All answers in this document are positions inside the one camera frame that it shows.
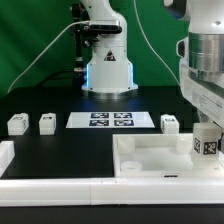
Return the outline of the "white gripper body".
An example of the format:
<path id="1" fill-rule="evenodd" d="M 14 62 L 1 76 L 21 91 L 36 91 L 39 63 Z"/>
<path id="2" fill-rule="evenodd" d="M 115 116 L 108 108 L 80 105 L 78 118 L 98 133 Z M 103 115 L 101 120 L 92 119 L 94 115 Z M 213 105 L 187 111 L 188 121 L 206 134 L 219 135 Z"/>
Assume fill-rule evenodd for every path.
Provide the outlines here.
<path id="1" fill-rule="evenodd" d="M 180 66 L 181 92 L 199 111 L 224 128 L 224 89 L 200 80 L 186 65 Z"/>

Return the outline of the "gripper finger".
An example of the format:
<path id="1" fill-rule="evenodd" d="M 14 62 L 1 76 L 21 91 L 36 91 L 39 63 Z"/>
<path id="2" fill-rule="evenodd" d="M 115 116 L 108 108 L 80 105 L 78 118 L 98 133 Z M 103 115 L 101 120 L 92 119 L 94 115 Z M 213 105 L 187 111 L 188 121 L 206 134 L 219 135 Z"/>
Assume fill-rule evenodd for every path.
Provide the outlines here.
<path id="1" fill-rule="evenodd" d="M 199 112 L 199 121 L 202 123 L 213 123 L 213 120 L 205 115 L 203 112 Z"/>
<path id="2" fill-rule="evenodd" d="M 218 140 L 218 151 L 224 152 L 224 132 L 222 132 L 221 138 Z"/>

